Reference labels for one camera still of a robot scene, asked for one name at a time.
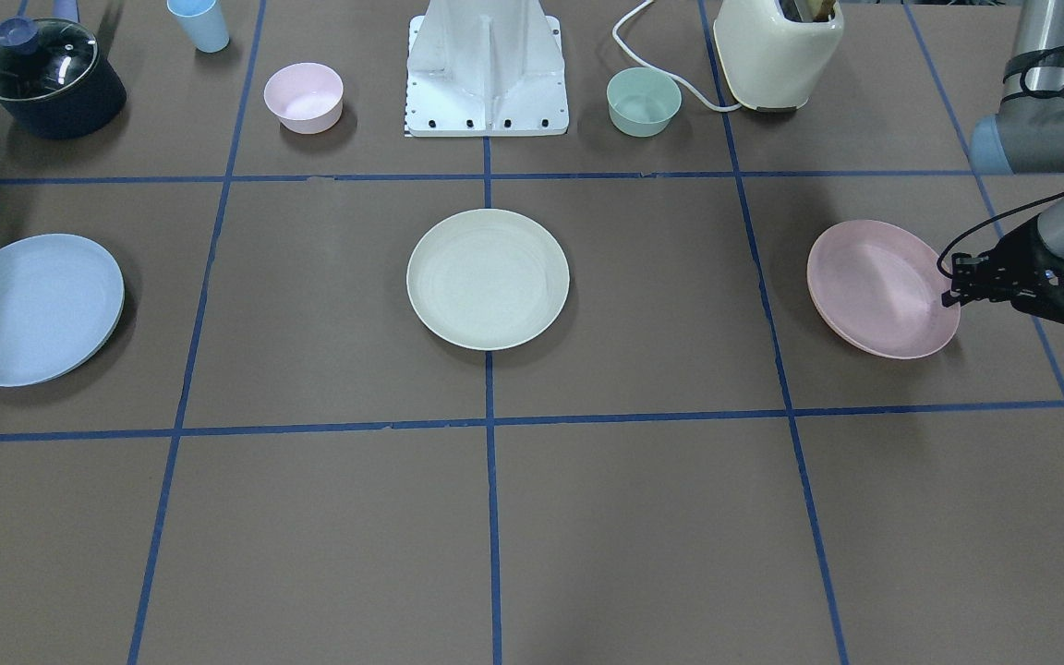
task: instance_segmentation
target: white mounting bracket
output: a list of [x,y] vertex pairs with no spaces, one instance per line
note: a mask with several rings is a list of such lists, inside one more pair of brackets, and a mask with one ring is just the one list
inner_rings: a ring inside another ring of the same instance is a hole
[[431,0],[410,21],[404,131],[550,136],[569,129],[561,21],[539,0]]

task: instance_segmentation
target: pink bowl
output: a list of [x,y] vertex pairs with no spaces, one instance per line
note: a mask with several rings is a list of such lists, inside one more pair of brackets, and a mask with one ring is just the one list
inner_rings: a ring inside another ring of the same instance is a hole
[[326,65],[293,64],[266,81],[265,105],[287,130],[318,134],[343,115],[343,80]]
[[938,254],[903,228],[871,219],[836,223],[808,256],[808,289],[828,326],[854,347],[912,360],[945,347],[959,306],[942,306],[949,281]]

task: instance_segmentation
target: pink plate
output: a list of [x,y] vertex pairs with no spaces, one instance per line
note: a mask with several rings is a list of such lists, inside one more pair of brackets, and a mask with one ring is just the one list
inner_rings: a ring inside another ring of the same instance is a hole
[[959,306],[942,306],[938,254],[903,228],[871,219],[824,231],[808,256],[808,289],[819,316],[854,347],[911,360],[945,347]]

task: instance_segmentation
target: mint green bowl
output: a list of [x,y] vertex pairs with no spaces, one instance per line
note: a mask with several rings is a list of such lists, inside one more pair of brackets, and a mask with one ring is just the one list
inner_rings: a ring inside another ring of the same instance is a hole
[[654,136],[680,110],[680,87],[664,72],[632,67],[606,85],[610,121],[630,136]]

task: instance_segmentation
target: pot lid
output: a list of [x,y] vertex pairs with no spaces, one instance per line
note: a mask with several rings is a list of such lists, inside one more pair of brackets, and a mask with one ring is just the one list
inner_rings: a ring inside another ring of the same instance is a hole
[[0,22],[0,100],[43,100],[71,87],[97,61],[97,37],[64,18]]

